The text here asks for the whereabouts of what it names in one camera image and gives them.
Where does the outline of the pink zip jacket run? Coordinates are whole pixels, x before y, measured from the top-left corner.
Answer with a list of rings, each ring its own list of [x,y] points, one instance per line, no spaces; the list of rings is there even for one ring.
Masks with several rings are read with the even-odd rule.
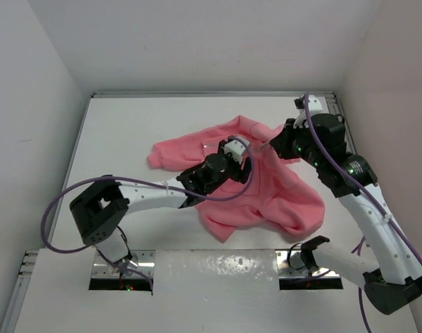
[[[282,128],[237,116],[211,128],[153,145],[148,164],[153,169],[179,172],[215,153],[220,141],[241,136],[251,144],[255,169],[252,184],[231,201],[206,200],[196,205],[204,227],[225,242],[237,230],[269,223],[286,235],[304,239],[324,222],[325,204],[319,194],[268,146]]]

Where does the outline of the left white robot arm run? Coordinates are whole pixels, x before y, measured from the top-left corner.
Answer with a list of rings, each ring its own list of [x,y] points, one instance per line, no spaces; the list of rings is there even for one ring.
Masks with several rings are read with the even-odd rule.
[[[254,167],[250,143],[243,137],[229,137],[203,162],[170,180],[100,177],[71,201],[69,209],[83,244],[93,246],[115,271],[131,275],[138,261],[119,228],[125,216],[159,208],[184,209],[204,201],[224,202],[226,198],[218,198],[215,192],[228,180],[244,186],[230,197],[235,199],[251,185]]]

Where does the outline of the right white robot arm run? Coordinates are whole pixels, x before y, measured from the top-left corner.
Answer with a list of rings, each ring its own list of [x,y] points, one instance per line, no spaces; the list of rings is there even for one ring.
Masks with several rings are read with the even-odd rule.
[[[375,260],[342,250],[327,237],[301,245],[300,260],[307,271],[331,269],[361,288],[370,303],[390,315],[422,295],[422,259],[405,243],[369,163],[349,152],[344,122],[331,114],[309,120],[287,119],[270,140],[279,158],[301,158],[315,168],[318,178],[357,223]]]

